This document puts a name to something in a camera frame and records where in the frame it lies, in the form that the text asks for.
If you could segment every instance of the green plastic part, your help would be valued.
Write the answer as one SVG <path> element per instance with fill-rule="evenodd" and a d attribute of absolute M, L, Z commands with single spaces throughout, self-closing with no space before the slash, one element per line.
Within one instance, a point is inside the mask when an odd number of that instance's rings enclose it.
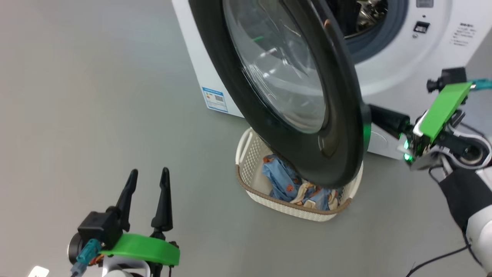
<path fill-rule="evenodd" d="M 113 249 L 103 250 L 101 254 L 117 255 L 165 266 L 177 266 L 180 263 L 180 250 L 177 247 L 166 241 L 139 234 L 123 234 Z"/>
<path fill-rule="evenodd" d="M 471 85 L 472 83 L 446 85 L 439 93 L 420 125 L 420 131 L 429 137 L 431 142 L 434 142 L 444 124 L 463 103 Z"/>

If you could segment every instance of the round glass door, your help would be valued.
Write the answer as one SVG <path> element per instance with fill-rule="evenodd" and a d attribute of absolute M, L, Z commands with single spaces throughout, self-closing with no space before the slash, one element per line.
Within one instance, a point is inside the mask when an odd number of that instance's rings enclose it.
<path fill-rule="evenodd" d="M 319 131 L 327 117 L 323 88 L 286 9 L 277 0 L 224 0 L 223 9 L 244 72 L 263 103 L 297 130 Z"/>

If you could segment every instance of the floor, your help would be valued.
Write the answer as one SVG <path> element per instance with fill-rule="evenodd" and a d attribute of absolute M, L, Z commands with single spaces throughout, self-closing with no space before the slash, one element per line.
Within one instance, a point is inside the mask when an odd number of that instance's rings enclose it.
<path fill-rule="evenodd" d="M 170 169 L 176 277 L 397 277 L 464 245 L 427 174 L 376 155 L 350 208 L 327 223 L 253 202 L 234 174 L 248 124 L 205 108 L 169 0 L 11 1 L 0 34 L 0 276 L 35 265 L 69 276 L 78 224 L 116 203 L 133 168 L 131 232 L 144 235 Z M 475 76 L 490 65 L 475 62 Z M 490 96 L 470 103 L 492 130 L 478 111 Z M 460 253 L 414 276 L 483 275 Z"/>

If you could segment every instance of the washing machine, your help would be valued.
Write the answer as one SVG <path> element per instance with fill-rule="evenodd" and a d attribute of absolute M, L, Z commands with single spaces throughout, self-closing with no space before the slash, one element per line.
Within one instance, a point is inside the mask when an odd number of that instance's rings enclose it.
<path fill-rule="evenodd" d="M 400 159 L 367 104 L 415 120 L 429 78 L 466 66 L 487 0 L 173 0 L 208 108 L 244 117 L 310 180 L 348 183 L 369 151 Z"/>

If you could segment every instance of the laundry basket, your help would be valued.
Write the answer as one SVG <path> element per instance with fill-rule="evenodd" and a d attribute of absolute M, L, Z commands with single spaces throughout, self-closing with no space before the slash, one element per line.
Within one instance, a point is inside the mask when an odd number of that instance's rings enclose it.
<path fill-rule="evenodd" d="M 270 197 L 272 184 L 262 173 L 263 157 L 272 154 L 272 151 L 261 138 L 249 128 L 239 140 L 236 150 L 236 176 L 239 184 L 256 202 L 280 212 L 313 221 L 327 221 L 346 209 L 352 202 L 359 184 L 361 183 L 364 165 L 349 184 L 343 187 L 340 206 L 333 210 L 317 210 L 285 202 Z"/>

